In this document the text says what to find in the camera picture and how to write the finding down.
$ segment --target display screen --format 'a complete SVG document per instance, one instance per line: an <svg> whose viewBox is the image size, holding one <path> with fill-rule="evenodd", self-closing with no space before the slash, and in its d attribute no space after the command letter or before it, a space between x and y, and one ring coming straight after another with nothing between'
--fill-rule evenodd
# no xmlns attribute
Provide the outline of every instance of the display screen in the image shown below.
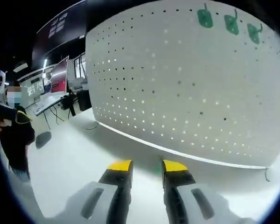
<svg viewBox="0 0 280 224"><path fill-rule="evenodd" d="M54 48L85 35L87 1L81 1L55 16L36 34L33 64Z"/></svg>
<svg viewBox="0 0 280 224"><path fill-rule="evenodd" d="M51 71L51 92L66 92L66 70L69 57L67 56Z"/></svg>

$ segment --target computer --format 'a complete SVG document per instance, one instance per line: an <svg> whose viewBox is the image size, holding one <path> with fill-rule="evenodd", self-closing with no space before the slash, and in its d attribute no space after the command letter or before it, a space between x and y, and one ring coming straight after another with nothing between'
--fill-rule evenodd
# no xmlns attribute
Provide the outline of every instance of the computer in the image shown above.
<svg viewBox="0 0 280 224"><path fill-rule="evenodd" d="M38 102L34 114L38 116L45 108L59 102L67 94L67 65L69 56L59 62L51 71L51 74L43 77L44 93Z"/></svg>

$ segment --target person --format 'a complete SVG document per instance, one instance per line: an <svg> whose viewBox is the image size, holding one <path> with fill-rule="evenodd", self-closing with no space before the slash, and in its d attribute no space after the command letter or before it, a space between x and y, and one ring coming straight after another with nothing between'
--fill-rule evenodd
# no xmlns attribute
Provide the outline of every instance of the person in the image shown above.
<svg viewBox="0 0 280 224"><path fill-rule="evenodd" d="M10 83L7 88L7 104L26 114L20 106L21 86L18 81ZM13 121L11 126L6 126L0 121L0 142L8 159L9 166L14 174L22 181L29 181L27 161L28 146L35 141L35 131L31 123L19 124Z"/></svg>

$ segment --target black ceiling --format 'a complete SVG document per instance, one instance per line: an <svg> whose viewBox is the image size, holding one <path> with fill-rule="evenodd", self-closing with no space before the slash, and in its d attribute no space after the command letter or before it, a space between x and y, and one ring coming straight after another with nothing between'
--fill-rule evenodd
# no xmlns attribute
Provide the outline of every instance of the black ceiling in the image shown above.
<svg viewBox="0 0 280 224"><path fill-rule="evenodd" d="M0 50L0 69L8 71L10 74L15 65L21 61L26 61L31 66L32 48L35 41L36 32L55 15L73 5L80 0L41 0L41 1L10 1L2 2L3 16L0 17L0 42L2 43ZM219 0L226 4L238 7L255 17L258 17L267 25L276 28L276 24L280 27L280 5L272 0ZM88 0L94 5L100 2L103 6L100 9L93 10L89 15L89 20L97 20L103 13L110 13L108 10L112 8L112 4L138 5L137 2L144 0ZM73 42L71 45L84 48L81 41ZM54 52L55 57L60 58L61 55L66 56L67 51L71 48L66 46ZM23 72L9 75L9 78L19 78L24 75Z"/></svg>

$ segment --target window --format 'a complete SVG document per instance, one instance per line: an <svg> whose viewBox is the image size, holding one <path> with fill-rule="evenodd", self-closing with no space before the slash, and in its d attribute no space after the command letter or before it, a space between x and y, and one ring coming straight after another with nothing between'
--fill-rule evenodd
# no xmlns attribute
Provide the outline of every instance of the window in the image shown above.
<svg viewBox="0 0 280 224"><path fill-rule="evenodd" d="M82 54L80 57L75 59L75 76L76 78L85 78L86 77L86 59L85 54Z"/></svg>

